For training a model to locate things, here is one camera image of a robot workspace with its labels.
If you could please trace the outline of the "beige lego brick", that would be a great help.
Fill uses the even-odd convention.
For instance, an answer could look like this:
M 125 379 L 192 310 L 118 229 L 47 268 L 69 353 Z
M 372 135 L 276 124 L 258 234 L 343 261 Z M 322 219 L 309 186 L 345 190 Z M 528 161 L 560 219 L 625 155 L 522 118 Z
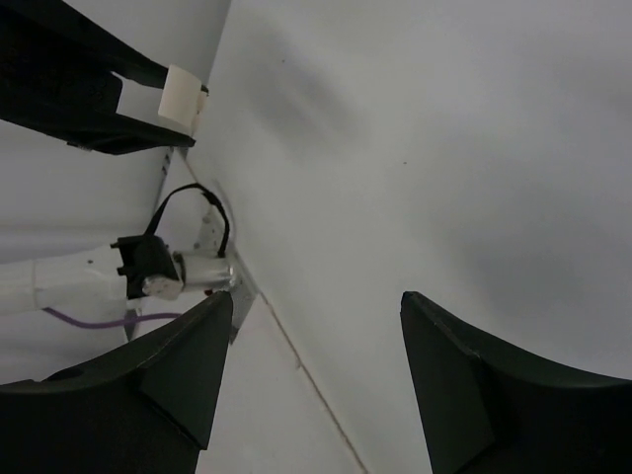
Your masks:
M 205 107 L 207 92 L 189 71 L 171 64 L 167 70 L 158 121 L 163 127 L 193 137 Z

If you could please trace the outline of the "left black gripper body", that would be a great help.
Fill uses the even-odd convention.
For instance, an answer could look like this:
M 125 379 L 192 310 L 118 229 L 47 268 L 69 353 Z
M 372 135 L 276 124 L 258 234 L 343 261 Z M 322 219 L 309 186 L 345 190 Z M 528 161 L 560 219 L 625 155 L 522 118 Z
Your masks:
M 89 50 L 1 5 L 1 119 L 93 148 L 113 136 L 122 81 Z

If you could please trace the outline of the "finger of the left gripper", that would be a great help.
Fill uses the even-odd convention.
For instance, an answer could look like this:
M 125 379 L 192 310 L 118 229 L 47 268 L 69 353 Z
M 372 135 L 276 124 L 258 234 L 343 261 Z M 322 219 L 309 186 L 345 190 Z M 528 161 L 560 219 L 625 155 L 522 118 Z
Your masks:
M 187 134 L 136 118 L 95 111 L 68 113 L 69 143 L 111 155 L 122 155 L 160 147 L 193 147 Z

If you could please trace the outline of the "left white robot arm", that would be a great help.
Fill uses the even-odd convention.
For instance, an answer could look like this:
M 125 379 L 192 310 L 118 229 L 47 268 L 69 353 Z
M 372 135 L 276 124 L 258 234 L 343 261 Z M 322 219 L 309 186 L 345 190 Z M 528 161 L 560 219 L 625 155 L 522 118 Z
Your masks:
M 208 95 L 195 75 L 163 66 L 62 1 L 1 5 L 1 118 L 67 144 L 110 155 L 189 148 Z M 229 287 L 231 231 L 217 247 L 171 251 L 145 231 L 111 245 L 1 269 L 1 310 L 51 311 L 79 298 L 126 304 Z

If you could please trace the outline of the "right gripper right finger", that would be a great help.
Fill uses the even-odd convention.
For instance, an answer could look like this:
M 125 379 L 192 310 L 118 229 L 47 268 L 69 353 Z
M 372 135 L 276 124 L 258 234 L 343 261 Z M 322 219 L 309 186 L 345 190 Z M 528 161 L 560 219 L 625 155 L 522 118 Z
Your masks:
M 434 473 L 630 472 L 630 381 L 530 353 L 418 292 L 400 318 Z

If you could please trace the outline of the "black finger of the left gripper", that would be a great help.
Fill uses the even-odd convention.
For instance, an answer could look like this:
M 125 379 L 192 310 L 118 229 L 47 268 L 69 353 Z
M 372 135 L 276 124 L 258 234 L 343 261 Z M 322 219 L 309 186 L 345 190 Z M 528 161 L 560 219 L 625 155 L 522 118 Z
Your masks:
M 143 86 L 162 89 L 167 68 L 143 55 L 64 1 L 30 1 L 29 19 L 70 40 L 107 69 Z

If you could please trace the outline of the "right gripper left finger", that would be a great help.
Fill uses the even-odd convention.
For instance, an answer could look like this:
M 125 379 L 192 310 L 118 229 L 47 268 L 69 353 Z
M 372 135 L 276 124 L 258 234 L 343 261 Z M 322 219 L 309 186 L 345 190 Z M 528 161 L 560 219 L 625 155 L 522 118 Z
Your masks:
M 174 321 L 42 381 L 1 387 L 4 473 L 193 473 L 232 328 L 219 291 Z

